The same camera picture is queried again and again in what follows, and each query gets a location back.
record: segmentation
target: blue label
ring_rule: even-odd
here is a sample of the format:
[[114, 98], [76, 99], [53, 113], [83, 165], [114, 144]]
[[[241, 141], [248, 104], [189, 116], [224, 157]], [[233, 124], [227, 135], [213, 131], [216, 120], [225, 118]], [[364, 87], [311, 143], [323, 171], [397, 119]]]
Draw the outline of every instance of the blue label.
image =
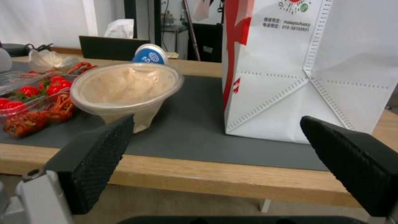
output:
[[162, 56], [157, 51], [149, 48], [144, 48], [140, 50], [131, 61], [138, 63], [154, 63], [164, 65], [164, 60]]

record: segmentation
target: shopping bag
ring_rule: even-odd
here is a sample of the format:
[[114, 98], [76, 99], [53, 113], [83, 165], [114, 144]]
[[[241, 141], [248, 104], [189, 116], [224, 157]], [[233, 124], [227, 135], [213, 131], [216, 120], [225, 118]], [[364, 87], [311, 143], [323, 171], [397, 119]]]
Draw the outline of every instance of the shopping bag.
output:
[[227, 134], [308, 143], [310, 115], [371, 133], [398, 82], [396, 0], [228, 0]]

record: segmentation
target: wooden table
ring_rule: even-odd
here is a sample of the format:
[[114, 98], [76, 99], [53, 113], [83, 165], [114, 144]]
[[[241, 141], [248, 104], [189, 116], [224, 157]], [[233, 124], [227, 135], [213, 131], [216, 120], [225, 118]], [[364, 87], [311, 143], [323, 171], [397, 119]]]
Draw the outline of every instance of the wooden table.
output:
[[[14, 58], [26, 61], [26, 57]], [[109, 60], [87, 59], [97, 65]], [[185, 75], [221, 76], [219, 63], [170, 60]], [[398, 151], [398, 116], [384, 111], [373, 135]], [[42, 166], [58, 149], [0, 144], [0, 173], [22, 175]], [[125, 155], [110, 183], [175, 191], [359, 206], [327, 171], [261, 167]]]

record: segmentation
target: metal pole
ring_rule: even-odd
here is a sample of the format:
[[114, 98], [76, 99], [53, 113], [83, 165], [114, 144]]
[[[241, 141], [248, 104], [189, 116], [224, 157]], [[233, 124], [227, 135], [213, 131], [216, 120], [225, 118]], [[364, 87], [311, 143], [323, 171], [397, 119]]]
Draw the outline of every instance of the metal pole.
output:
[[197, 59], [198, 61], [200, 61], [200, 55], [199, 55], [199, 50], [198, 50], [198, 44], [197, 44], [197, 42], [196, 42], [195, 33], [193, 32], [193, 25], [192, 25], [192, 20], [191, 20], [191, 14], [189, 13], [189, 8], [188, 8], [188, 2], [187, 2], [187, 0], [184, 0], [184, 7], [185, 7], [185, 12], [186, 12], [186, 14], [187, 14], [189, 32], [191, 33], [191, 39], [192, 39], [193, 50], [195, 51], [196, 59]]

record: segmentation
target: clear plastic bowl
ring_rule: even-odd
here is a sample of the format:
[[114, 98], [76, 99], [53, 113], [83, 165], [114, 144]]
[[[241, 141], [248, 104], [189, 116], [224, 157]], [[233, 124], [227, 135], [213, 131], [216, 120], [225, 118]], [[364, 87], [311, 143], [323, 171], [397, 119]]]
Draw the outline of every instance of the clear plastic bowl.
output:
[[128, 63], [83, 73], [74, 80], [70, 94], [77, 107], [100, 115], [105, 123], [134, 114], [137, 133], [150, 126], [164, 100], [182, 84], [183, 76], [171, 67]]

